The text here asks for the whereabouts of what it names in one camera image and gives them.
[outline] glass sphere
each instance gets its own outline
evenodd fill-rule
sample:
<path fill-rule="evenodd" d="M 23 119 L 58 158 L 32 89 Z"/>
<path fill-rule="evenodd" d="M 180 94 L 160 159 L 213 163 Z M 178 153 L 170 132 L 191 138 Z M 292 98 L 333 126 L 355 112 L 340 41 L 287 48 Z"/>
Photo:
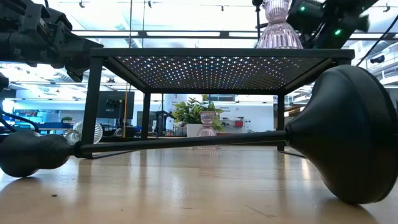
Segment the glass sphere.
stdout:
<path fill-rule="evenodd" d="M 65 133 L 65 138 L 67 139 L 69 144 L 75 144 L 76 142 L 81 140 L 81 133 L 83 131 L 83 121 L 77 122 L 73 126 L 73 130 L 68 131 Z M 93 144 L 97 144 L 102 138 L 103 130 L 99 123 L 95 124 L 94 129 L 94 141 Z"/>

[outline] potted plant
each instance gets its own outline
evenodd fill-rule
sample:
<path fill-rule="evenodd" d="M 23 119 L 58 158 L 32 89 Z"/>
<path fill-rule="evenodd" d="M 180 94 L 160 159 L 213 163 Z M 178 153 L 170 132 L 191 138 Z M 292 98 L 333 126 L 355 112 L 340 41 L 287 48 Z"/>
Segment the potted plant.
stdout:
<path fill-rule="evenodd" d="M 215 131 L 224 131 L 221 126 L 220 113 L 223 112 L 221 109 L 216 109 L 213 102 L 207 101 L 207 95 L 203 96 L 203 101 L 199 102 L 195 98 L 189 98 L 188 102 L 180 102 L 175 105 L 176 110 L 172 115 L 176 118 L 175 122 L 181 122 L 181 126 L 187 126 L 187 136 L 196 137 L 199 129 L 202 127 L 200 121 L 201 111 L 214 111 L 216 112 L 215 119 L 212 127 Z"/>
<path fill-rule="evenodd" d="M 72 121 L 72 117 L 66 116 L 61 119 L 61 123 L 70 123 Z"/>

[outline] black metal table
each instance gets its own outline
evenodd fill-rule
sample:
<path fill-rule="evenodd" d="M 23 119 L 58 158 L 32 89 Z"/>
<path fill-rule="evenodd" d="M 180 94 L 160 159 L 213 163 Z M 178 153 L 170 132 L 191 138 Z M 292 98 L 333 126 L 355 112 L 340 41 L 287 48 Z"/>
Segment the black metal table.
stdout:
<path fill-rule="evenodd" d="M 103 66 L 144 93 L 141 139 L 147 139 L 151 93 L 277 95 L 282 130 L 285 95 L 353 58 L 354 50 L 92 49 L 82 141 L 93 143 Z"/>

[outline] ceiling light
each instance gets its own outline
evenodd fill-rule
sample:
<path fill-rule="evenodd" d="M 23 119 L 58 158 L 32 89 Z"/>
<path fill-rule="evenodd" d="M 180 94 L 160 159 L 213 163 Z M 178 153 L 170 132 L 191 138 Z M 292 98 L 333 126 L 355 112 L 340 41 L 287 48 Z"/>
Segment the ceiling light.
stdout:
<path fill-rule="evenodd" d="M 384 88 L 398 88 L 398 85 L 384 85 Z"/>
<path fill-rule="evenodd" d="M 257 32 L 230 32 L 230 37 L 257 37 Z"/>
<path fill-rule="evenodd" d="M 350 39 L 378 39 L 383 34 L 352 34 Z"/>
<path fill-rule="evenodd" d="M 85 31 L 74 30 L 73 34 L 81 37 L 138 37 L 138 32 L 129 32 L 128 30 L 111 30 L 111 31 Z"/>
<path fill-rule="evenodd" d="M 159 31 L 149 31 L 148 36 L 159 36 L 159 37 L 218 37 L 220 32 L 159 32 Z"/>
<path fill-rule="evenodd" d="M 52 85 L 51 82 L 10 82 L 12 84 L 26 84 L 26 85 Z"/>

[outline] perforated metal tabletop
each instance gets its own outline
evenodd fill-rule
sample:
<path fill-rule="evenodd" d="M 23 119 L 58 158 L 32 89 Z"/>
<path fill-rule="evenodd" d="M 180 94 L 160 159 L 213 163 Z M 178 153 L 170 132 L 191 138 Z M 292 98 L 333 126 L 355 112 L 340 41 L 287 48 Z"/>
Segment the perforated metal tabletop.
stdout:
<path fill-rule="evenodd" d="M 352 50 L 94 49 L 104 65 L 151 93 L 277 95 L 314 81 Z"/>

